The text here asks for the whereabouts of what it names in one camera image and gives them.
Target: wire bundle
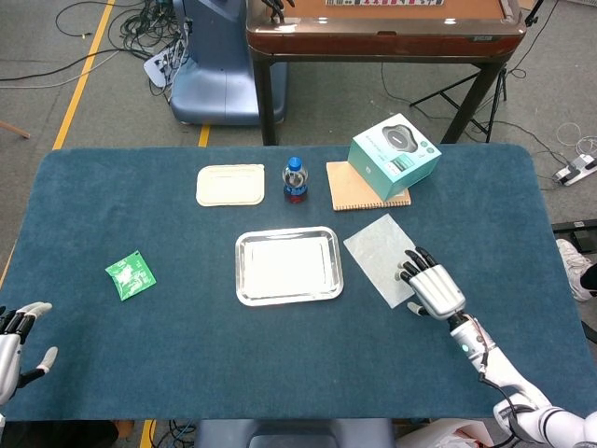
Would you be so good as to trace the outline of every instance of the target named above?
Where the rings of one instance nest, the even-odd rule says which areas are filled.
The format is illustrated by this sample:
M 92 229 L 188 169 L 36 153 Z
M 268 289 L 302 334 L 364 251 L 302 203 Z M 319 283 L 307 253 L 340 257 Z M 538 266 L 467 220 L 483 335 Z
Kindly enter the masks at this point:
M 153 431 L 156 421 L 151 422 L 151 431 Z M 197 427 L 190 422 L 185 425 L 179 425 L 174 420 L 168 421 L 168 430 L 160 437 L 157 443 L 150 440 L 152 448 L 193 448 L 195 444 L 195 435 Z
M 576 140 L 576 142 L 564 142 L 560 138 L 560 131 L 565 126 L 572 126 L 576 129 L 576 131 L 578 132 L 578 139 Z M 565 147 L 575 147 L 576 154 L 578 154 L 579 156 L 587 154 L 589 156 L 594 157 L 594 154 L 597 152 L 597 135 L 585 135 L 583 137 L 582 131 L 580 131 L 580 126 L 578 126 L 576 123 L 568 122 L 561 124 L 558 130 L 556 131 L 556 138 L 558 139 L 558 142 L 560 142 Z
M 168 47 L 165 52 L 162 52 L 160 60 L 155 61 L 161 66 L 160 70 L 164 75 L 165 83 L 159 92 L 154 92 L 153 83 L 151 82 L 151 79 L 149 79 L 149 90 L 154 96 L 159 96 L 162 94 L 166 96 L 166 91 L 172 91 L 172 86 L 174 84 L 174 80 L 176 79 L 176 75 L 178 75 L 181 67 L 188 60 L 188 37 L 192 32 L 191 20 L 185 20 L 185 23 L 183 24 L 183 30 L 183 37 L 176 39 L 173 45 Z M 172 94 L 170 94 L 170 97 L 166 97 L 166 101 L 170 103 L 171 98 Z
M 147 60 L 161 50 L 156 51 L 156 47 L 165 49 L 174 45 L 180 38 L 180 32 L 172 0 L 144 0 L 141 3 L 143 7 L 124 10 L 110 22 L 108 40 L 115 49 L 123 49 Z M 112 28 L 122 16 L 126 17 L 119 27 L 120 47 L 112 38 Z

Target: cream plastic tray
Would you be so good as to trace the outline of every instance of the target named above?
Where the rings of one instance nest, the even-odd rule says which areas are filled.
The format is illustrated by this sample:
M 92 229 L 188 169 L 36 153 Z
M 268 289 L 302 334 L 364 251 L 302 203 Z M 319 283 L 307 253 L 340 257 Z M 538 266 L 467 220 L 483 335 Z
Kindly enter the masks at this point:
M 263 165 L 210 165 L 197 174 L 197 202 L 204 207 L 256 205 L 265 194 Z

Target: dark blue tablecloth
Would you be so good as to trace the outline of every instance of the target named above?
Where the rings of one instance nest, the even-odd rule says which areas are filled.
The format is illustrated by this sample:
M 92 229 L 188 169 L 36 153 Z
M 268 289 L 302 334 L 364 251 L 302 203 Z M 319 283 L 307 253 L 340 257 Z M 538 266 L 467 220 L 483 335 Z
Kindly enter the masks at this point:
M 334 301 L 248 308 L 235 295 L 246 231 L 319 226 L 344 240 L 390 213 L 452 273 L 518 369 L 585 414 L 597 376 L 531 159 L 508 145 L 444 146 L 410 207 L 334 212 L 326 161 L 346 147 L 74 149 L 42 162 L 0 302 L 51 301 L 26 368 L 51 344 L 50 374 L 3 410 L 12 420 L 487 416 L 501 397 L 447 325 L 391 310 L 342 245 Z M 285 202 L 300 155 L 310 197 Z M 263 163 L 265 200 L 204 208 L 197 173 Z M 139 249 L 158 283 L 120 302 L 104 268 Z

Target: yellow floor line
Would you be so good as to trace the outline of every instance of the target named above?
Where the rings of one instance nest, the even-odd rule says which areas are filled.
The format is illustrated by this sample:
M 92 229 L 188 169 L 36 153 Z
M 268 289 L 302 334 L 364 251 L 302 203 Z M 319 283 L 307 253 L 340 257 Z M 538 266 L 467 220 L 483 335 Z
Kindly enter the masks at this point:
M 7 264 L 4 266 L 4 270 L 2 271 L 2 276 L 0 277 L 0 289 L 2 289 L 4 278 L 7 276 L 8 266 L 10 265 L 10 261 L 12 260 L 12 254 L 15 251 L 15 245 L 17 245 L 17 243 L 12 245 L 12 250 L 10 251 L 10 255 L 8 256 Z
M 158 422 L 155 420 L 146 420 L 143 423 L 143 432 L 141 433 L 139 448 L 152 448 L 151 441 L 153 441 L 153 435 L 156 433 L 157 425 Z
M 100 43 L 102 42 L 102 37 L 104 36 L 105 27 L 108 24 L 108 19 L 110 18 L 110 13 L 112 12 L 112 6 L 114 5 L 115 0 L 107 0 L 107 5 L 104 8 L 104 14 L 102 14 L 102 18 L 100 19 L 100 23 L 97 25 L 97 31 L 95 32 L 95 37 L 93 38 L 93 42 L 91 42 L 91 48 L 88 54 L 92 54 L 97 52 L 98 48 L 100 47 Z M 73 116 L 76 112 L 76 107 L 78 106 L 78 102 L 83 95 L 83 90 L 85 89 L 85 84 L 87 83 L 87 78 L 89 74 L 87 72 L 90 71 L 91 67 L 93 66 L 93 61 L 95 60 L 95 56 L 90 56 L 85 60 L 85 64 L 83 65 L 83 69 L 81 73 L 85 74 L 78 79 L 78 83 L 75 87 L 75 92 L 73 93 L 73 97 L 71 98 L 71 103 L 68 105 L 68 109 L 66 109 L 66 114 L 64 115 L 64 119 L 62 120 L 62 125 L 60 130 L 58 131 L 58 135 L 56 135 L 56 140 L 54 141 L 54 146 L 52 149 L 60 149 L 64 144 L 64 140 L 66 140 L 66 135 L 68 134 L 68 129 L 71 126 L 71 121 L 73 121 Z
M 197 143 L 198 147 L 207 147 L 207 142 L 209 141 L 209 124 L 202 124 L 201 132 L 199 133 L 199 142 Z

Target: bottle label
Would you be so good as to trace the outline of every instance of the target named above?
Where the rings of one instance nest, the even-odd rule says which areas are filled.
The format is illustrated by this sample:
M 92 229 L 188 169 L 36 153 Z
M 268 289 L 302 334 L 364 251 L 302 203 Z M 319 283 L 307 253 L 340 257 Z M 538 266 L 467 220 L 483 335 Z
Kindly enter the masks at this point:
M 303 185 L 302 187 L 298 187 L 297 189 L 293 189 L 292 187 L 288 187 L 284 185 L 284 192 L 289 194 L 290 196 L 300 196 L 307 192 L 307 186 Z

